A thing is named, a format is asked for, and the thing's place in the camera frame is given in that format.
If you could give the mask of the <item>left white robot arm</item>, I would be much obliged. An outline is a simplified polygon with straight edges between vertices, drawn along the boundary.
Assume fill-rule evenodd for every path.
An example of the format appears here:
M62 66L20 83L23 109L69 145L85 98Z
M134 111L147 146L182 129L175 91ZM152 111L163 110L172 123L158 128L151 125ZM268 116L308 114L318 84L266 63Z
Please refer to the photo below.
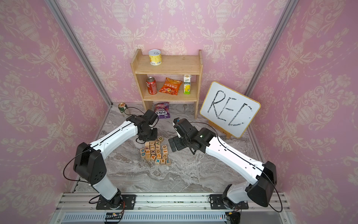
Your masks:
M100 199L111 209L124 205L124 200L121 191L107 176L105 159L134 136L144 142L156 140L158 129L154 127L154 123L157 120L158 116L152 110L147 110L143 115L130 115L106 136L90 144L83 142L78 145L73 170L99 193Z

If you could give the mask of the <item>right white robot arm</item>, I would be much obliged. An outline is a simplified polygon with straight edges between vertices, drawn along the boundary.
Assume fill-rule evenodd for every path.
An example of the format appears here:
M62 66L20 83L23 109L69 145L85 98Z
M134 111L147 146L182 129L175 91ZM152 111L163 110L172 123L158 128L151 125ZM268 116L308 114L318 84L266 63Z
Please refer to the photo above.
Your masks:
M241 184L230 184L221 195L227 208L234 208L244 201L253 201L269 207L277 185L277 168L270 161L265 163L252 159L224 142L215 132L202 128L197 130L187 119L175 118L173 127L176 137L169 139L173 152L189 148L192 154L200 151L213 156L245 178Z

